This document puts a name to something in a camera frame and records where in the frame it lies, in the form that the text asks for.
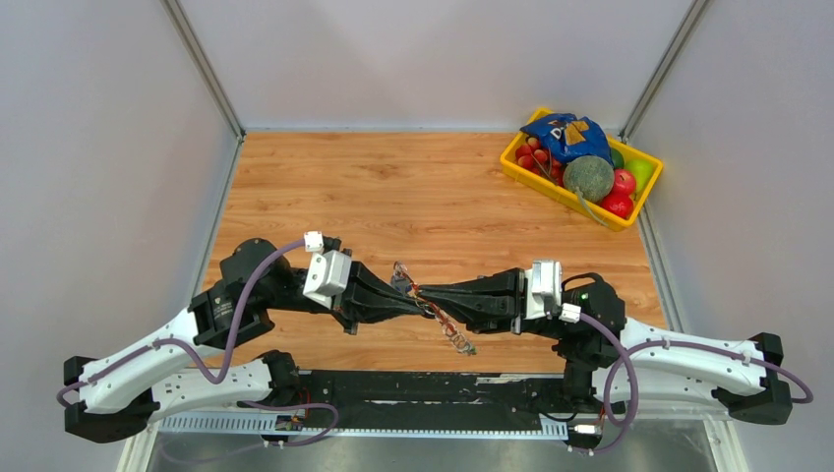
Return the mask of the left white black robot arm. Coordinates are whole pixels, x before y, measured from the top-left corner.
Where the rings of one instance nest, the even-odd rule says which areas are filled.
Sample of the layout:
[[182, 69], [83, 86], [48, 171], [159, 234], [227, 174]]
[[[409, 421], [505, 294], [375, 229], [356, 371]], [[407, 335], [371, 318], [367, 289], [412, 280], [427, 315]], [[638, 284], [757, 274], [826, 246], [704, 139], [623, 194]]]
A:
[[[294, 267], [289, 250], [309, 254]], [[418, 305], [354, 261], [336, 238], [308, 232], [288, 247], [253, 238], [220, 264], [221, 278], [163, 326], [108, 357], [64, 364], [67, 433], [115, 443], [167, 416], [223, 403], [304, 406], [291, 355], [270, 350], [233, 366], [236, 347], [270, 332], [273, 310], [331, 316], [347, 333], [361, 324], [417, 316]], [[76, 392], [75, 402], [65, 401]]]

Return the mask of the dark green fruit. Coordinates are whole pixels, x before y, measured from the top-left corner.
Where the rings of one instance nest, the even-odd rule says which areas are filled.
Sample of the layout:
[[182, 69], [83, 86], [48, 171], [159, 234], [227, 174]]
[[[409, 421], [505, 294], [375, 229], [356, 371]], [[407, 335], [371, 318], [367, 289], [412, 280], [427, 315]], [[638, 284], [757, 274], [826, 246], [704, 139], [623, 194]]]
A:
[[624, 169], [626, 166], [626, 161], [624, 155], [617, 150], [616, 148], [610, 149], [610, 156], [612, 160], [612, 165], [615, 170]]

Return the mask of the blue chips bag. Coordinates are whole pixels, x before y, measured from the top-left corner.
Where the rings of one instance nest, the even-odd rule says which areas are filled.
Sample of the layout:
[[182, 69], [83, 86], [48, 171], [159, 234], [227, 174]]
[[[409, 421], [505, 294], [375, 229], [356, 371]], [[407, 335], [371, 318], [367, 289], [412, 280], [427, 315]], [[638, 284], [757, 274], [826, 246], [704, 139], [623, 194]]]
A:
[[613, 165], [611, 149], [603, 129], [587, 117], [551, 113], [532, 122], [528, 132], [560, 164], [569, 164], [579, 157], [593, 155]]

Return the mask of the light green apple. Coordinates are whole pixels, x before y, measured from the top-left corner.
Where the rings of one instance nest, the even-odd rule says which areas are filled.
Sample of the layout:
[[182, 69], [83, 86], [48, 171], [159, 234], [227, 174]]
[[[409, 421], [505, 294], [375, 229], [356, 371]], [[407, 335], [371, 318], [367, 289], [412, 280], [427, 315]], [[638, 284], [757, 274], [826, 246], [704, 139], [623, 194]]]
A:
[[632, 159], [625, 163], [625, 170], [631, 174], [635, 182], [636, 194], [642, 192], [655, 171], [655, 165], [645, 159]]

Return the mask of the red apple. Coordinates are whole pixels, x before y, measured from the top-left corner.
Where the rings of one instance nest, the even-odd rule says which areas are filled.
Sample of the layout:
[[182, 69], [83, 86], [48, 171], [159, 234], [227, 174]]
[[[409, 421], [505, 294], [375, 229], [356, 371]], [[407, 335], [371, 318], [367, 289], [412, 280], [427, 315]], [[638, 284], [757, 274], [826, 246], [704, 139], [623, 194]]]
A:
[[636, 180], [628, 170], [621, 168], [614, 171], [614, 182], [611, 189], [612, 194], [630, 197], [635, 193], [636, 187]]
[[631, 197], [610, 193], [598, 206], [621, 219], [629, 219], [634, 209], [634, 201]]

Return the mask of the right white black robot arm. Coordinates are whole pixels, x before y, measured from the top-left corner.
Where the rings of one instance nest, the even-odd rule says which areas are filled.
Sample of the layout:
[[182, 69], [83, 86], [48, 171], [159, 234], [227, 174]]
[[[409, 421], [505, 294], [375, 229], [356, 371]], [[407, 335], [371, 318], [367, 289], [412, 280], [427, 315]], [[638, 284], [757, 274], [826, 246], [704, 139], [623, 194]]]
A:
[[574, 410], [635, 400], [722, 406], [738, 421], [776, 426], [794, 401], [777, 370], [780, 338], [714, 340], [669, 331], [626, 315], [625, 302], [595, 272], [562, 279], [539, 260], [464, 282], [420, 285], [417, 297], [475, 333], [534, 334], [554, 340], [565, 361], [560, 396]]

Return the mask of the red apple lower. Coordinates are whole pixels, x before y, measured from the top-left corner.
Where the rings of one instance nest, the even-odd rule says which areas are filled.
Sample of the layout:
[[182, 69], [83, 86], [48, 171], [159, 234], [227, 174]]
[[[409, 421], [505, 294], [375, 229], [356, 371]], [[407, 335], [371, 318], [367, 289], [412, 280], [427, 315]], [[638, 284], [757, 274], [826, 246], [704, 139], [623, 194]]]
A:
[[598, 206], [621, 219], [629, 219], [634, 209], [634, 201], [631, 197], [610, 193]]

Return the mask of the red apple upper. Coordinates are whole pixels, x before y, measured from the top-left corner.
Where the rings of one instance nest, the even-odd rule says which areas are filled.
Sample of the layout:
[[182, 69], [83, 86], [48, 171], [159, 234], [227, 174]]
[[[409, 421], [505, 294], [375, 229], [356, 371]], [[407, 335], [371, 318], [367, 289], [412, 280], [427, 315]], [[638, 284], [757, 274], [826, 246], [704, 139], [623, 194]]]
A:
[[635, 193], [636, 187], [636, 180], [628, 170], [621, 168], [614, 171], [614, 182], [611, 189], [612, 194], [630, 197]]

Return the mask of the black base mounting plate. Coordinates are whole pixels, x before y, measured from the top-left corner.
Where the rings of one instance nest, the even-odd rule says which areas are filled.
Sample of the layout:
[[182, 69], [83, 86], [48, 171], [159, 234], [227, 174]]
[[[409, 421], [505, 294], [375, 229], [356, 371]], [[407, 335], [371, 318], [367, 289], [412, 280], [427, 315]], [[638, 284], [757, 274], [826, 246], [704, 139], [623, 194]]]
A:
[[563, 383], [553, 376], [314, 370], [263, 403], [330, 404], [343, 430], [515, 433], [538, 430], [548, 417], [601, 411], [592, 396], [568, 398]]

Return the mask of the yellow plastic bin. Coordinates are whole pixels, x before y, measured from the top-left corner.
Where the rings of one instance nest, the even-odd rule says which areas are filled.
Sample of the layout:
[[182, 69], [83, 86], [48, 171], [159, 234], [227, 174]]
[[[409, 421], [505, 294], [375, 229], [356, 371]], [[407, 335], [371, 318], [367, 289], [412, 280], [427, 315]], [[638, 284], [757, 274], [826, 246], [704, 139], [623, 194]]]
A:
[[592, 219], [596, 219], [601, 225], [611, 229], [612, 231], [622, 231], [623, 229], [632, 226], [637, 221], [640, 211], [642, 210], [654, 184], [658, 180], [664, 168], [663, 162], [656, 157], [624, 144], [616, 138], [609, 136], [606, 137], [609, 147], [623, 157], [625, 164], [629, 164], [633, 161], [641, 161], [646, 162], [648, 165], [648, 174], [645, 184], [630, 197], [632, 200], [631, 211], [627, 217], [620, 217], [619, 215], [611, 213], [596, 204], [589, 204], [588, 208], [584, 208], [575, 194], [572, 194], [563, 187], [557, 186], [545, 177], [537, 176], [532, 171], [519, 166], [517, 164], [515, 153], [516, 150], [522, 146], [524, 139], [525, 135], [518, 132], [510, 144], [502, 152], [500, 156], [500, 165], [504, 174], [512, 178], [514, 181], [519, 182], [520, 184], [525, 185], [558, 203], [564, 204], [565, 206], [591, 217]]

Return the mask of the green round melon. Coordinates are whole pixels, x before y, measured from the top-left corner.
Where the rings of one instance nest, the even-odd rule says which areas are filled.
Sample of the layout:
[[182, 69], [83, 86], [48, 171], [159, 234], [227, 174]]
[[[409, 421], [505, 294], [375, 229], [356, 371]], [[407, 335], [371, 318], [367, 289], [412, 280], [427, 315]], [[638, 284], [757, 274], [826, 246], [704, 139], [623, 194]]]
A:
[[615, 169], [612, 164], [596, 155], [583, 155], [566, 166], [563, 183], [565, 188], [596, 204], [611, 192]]

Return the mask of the red cherry tomatoes bunch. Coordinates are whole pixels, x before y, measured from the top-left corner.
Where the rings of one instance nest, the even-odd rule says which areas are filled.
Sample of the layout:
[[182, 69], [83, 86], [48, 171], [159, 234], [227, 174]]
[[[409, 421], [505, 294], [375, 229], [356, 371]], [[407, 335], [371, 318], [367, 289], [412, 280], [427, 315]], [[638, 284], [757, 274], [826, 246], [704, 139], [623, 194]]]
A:
[[514, 152], [516, 163], [523, 169], [543, 177], [555, 185], [564, 185], [563, 166], [541, 144], [540, 140], [526, 136]]

